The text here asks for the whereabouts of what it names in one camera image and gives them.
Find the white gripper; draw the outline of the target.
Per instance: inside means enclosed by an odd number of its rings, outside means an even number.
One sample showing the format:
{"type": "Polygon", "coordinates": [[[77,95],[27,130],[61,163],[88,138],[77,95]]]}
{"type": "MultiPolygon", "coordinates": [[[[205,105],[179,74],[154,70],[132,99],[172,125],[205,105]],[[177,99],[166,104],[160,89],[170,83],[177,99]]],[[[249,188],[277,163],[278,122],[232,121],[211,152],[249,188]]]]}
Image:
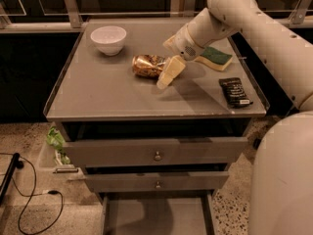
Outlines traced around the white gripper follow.
{"type": "Polygon", "coordinates": [[[203,48],[196,43],[191,23],[186,23],[175,35],[165,40],[163,47],[181,57],[176,55],[165,61],[156,83],[158,89],[165,89],[183,71],[186,61],[194,60],[203,52],[203,48]]]}

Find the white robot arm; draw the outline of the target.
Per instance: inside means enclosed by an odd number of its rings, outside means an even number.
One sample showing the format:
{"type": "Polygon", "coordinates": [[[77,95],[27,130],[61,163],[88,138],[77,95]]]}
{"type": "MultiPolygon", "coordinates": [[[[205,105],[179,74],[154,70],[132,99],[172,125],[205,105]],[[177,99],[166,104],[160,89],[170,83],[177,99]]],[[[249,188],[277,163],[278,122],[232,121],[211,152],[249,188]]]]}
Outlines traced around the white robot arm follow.
{"type": "Polygon", "coordinates": [[[207,0],[164,42],[173,51],[163,89],[204,47],[239,32],[299,110],[277,122],[257,149],[248,235],[313,235],[313,46],[264,14],[255,0],[207,0]]]}

